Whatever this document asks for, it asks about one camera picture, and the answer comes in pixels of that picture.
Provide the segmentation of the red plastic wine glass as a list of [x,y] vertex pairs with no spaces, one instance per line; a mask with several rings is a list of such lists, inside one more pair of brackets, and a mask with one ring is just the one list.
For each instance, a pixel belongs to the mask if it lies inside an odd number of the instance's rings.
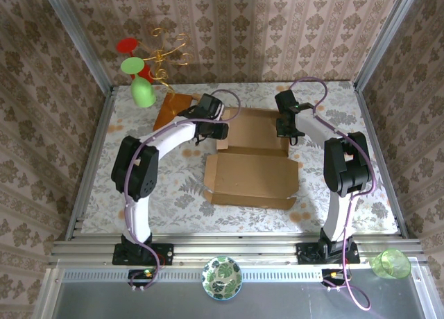
[[[128,57],[134,57],[134,51],[138,47],[139,42],[133,37],[127,37],[120,40],[117,43],[116,49],[119,53],[127,54]],[[153,83],[153,79],[150,77],[151,69],[148,64],[144,65],[144,68],[138,73],[139,76],[145,78],[149,83]]]

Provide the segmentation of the aluminium front rail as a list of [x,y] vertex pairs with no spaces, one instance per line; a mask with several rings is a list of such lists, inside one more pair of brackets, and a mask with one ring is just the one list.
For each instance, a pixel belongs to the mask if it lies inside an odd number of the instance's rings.
[[[420,263],[427,263],[420,241],[398,234],[357,234],[353,236],[364,263],[388,248],[401,250]],[[172,243],[173,267],[195,268],[217,255],[227,255],[247,266],[294,266],[298,243],[316,242],[316,234],[294,232],[157,234],[154,243]],[[104,268],[112,264],[118,234],[76,234],[69,241],[57,241],[49,257],[50,266],[63,268]]]

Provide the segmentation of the brown wooden board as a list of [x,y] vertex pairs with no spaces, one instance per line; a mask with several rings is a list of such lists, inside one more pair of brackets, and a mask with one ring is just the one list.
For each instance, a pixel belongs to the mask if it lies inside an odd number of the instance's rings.
[[165,126],[170,121],[172,121],[181,111],[186,110],[188,107],[190,107],[192,100],[192,95],[168,93],[164,98],[160,111],[155,120],[153,131],[156,131]]

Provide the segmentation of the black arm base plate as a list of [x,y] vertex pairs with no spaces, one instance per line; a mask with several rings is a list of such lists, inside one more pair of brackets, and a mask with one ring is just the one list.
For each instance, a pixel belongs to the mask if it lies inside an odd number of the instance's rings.
[[[297,243],[296,256],[298,259],[298,264],[300,265],[342,263],[342,249],[338,249],[336,252],[324,255],[319,249],[318,243]],[[348,264],[360,263],[359,251],[356,243],[352,243],[351,246],[346,248],[345,261]]]
[[[152,243],[151,249],[159,258],[161,266],[171,266],[174,255],[173,244]],[[116,244],[112,256],[115,266],[155,266],[153,254],[144,247],[131,242]]]

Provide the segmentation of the green plastic wine glass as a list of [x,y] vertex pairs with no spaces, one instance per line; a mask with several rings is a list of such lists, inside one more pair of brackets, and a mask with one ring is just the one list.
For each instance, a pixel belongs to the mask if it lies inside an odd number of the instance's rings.
[[134,75],[130,85],[131,95],[138,107],[152,106],[156,101],[156,95],[149,81],[139,75],[144,69],[145,62],[138,57],[130,57],[121,63],[121,70],[125,74]]

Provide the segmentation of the aluminium side rail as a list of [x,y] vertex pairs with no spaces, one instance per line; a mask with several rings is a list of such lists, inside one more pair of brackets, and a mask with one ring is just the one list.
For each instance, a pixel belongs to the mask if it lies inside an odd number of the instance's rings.
[[110,93],[105,99],[94,139],[92,141],[91,150],[89,152],[85,170],[78,189],[71,218],[65,234],[65,241],[70,241],[73,239],[76,222],[79,218],[82,218],[86,212],[118,89],[118,87],[111,87]]
[[384,161],[384,156],[382,154],[382,150],[380,148],[379,141],[377,139],[377,135],[376,135],[376,132],[375,132],[375,129],[373,126],[373,122],[372,122],[370,113],[368,111],[368,108],[367,108],[367,105],[366,105],[366,102],[364,99],[364,95],[362,94],[361,90],[359,90],[357,88],[355,88],[355,94],[356,94],[357,102],[358,102],[360,110],[361,110],[362,117],[364,119],[364,123],[366,124],[366,128],[367,128],[368,135],[369,135],[369,140],[370,140],[371,145],[373,147],[373,151],[375,154],[375,160],[377,161],[377,165],[379,168],[381,179],[382,179],[384,188],[386,190],[388,201],[391,206],[391,210],[394,215],[395,222],[398,227],[398,231],[404,239],[408,239],[409,238],[409,231],[407,229],[407,225],[405,223],[405,219],[402,214],[402,210],[400,209],[398,199],[396,197],[395,190],[393,188],[393,184],[392,184],[392,181],[391,181],[391,178],[389,175],[389,171],[388,171],[388,169],[386,167],[386,163]]

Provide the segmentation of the floral patterned table cover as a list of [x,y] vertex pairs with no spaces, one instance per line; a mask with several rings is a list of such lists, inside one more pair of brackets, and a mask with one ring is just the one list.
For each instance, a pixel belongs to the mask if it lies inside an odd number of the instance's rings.
[[[333,125],[345,132],[367,131],[363,115],[349,81],[303,82],[292,86],[295,98],[309,102]],[[124,197],[116,190],[111,171],[121,141],[126,136],[151,133],[166,96],[155,88],[154,106],[139,108],[127,86],[115,88],[111,113],[105,122],[105,139],[92,192],[84,213],[84,233],[120,234],[125,228]],[[300,187],[296,202],[287,211],[252,207],[218,206],[204,197],[204,172],[208,155],[216,143],[187,142],[170,152],[159,164],[158,181],[149,202],[149,221],[155,234],[214,232],[297,232],[318,233],[327,217],[330,195],[323,179],[323,152],[307,137],[290,149],[299,163]]]

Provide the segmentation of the leaf pattern bowl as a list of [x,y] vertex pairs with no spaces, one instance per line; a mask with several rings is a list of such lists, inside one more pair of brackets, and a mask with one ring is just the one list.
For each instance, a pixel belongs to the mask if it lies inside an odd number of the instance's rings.
[[204,265],[201,282],[204,291],[212,299],[227,301],[239,293],[243,277],[234,259],[220,255],[210,259]]

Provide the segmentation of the brown cardboard box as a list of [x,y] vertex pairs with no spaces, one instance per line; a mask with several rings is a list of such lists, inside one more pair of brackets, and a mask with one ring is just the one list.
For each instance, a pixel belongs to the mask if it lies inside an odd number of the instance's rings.
[[213,205],[291,209],[299,190],[299,163],[276,131],[277,110],[244,107],[228,136],[207,156],[204,198]]

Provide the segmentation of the aluminium frame post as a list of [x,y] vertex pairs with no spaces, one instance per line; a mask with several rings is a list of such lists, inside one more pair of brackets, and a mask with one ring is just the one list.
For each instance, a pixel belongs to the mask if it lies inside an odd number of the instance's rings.
[[80,20],[77,18],[74,9],[69,5],[68,0],[48,1],[87,65],[87,68],[94,77],[97,85],[101,88],[101,91],[104,94],[108,94],[112,90],[113,84],[99,60],[99,54],[89,43],[87,33],[81,26]]
[[414,1],[415,0],[395,0],[374,45],[354,81],[354,87],[357,91],[362,91],[374,74]]

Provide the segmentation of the black connector board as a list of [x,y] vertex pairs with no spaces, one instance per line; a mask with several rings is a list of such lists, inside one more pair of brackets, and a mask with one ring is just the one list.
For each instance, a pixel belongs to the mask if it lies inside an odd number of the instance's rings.
[[128,272],[128,284],[132,290],[145,290],[148,288],[155,276],[157,270],[155,268],[144,268],[141,270],[129,270]]
[[322,269],[322,284],[326,287],[336,288],[345,285],[345,281],[350,281],[352,274],[350,270],[343,269]]

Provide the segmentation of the clear green plastic cup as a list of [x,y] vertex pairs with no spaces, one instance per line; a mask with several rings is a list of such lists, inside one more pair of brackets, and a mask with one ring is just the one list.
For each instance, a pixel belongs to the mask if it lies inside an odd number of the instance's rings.
[[370,267],[376,276],[383,279],[404,279],[411,273],[409,258],[394,248],[379,253],[370,261]]

